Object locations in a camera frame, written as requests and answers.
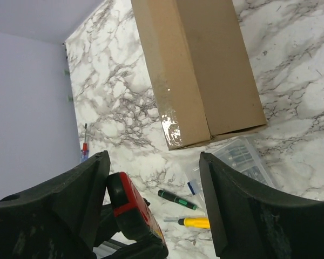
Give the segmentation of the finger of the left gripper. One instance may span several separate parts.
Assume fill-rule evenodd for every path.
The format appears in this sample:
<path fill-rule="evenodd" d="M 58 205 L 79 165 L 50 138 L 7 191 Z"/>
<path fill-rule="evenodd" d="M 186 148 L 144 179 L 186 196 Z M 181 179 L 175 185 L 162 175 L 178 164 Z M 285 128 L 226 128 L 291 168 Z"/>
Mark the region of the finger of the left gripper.
<path fill-rule="evenodd" d="M 118 232 L 123 233 L 127 239 L 134 240 L 134 243 L 120 247 L 107 258 L 168 257 L 168 248 L 165 240 L 158 236 L 156 224 L 146 222 L 137 208 L 115 216 L 111 205 L 103 205 L 94 247 L 109 242 Z"/>

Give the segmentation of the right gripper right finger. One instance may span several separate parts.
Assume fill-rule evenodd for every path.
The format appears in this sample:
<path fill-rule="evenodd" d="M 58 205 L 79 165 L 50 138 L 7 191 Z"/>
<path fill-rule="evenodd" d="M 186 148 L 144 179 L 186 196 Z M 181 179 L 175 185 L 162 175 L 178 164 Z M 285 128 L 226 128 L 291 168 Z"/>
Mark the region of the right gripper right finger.
<path fill-rule="evenodd" d="M 218 257 L 324 258 L 324 201 L 264 185 L 211 153 L 199 169 Z"/>

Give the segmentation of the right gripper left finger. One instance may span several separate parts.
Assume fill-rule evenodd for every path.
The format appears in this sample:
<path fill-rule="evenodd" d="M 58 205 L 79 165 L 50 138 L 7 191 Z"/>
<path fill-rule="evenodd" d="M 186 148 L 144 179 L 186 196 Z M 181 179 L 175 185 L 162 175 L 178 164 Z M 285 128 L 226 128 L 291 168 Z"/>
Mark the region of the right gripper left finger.
<path fill-rule="evenodd" d="M 108 151 L 0 200 L 0 258 L 95 258 Z"/>

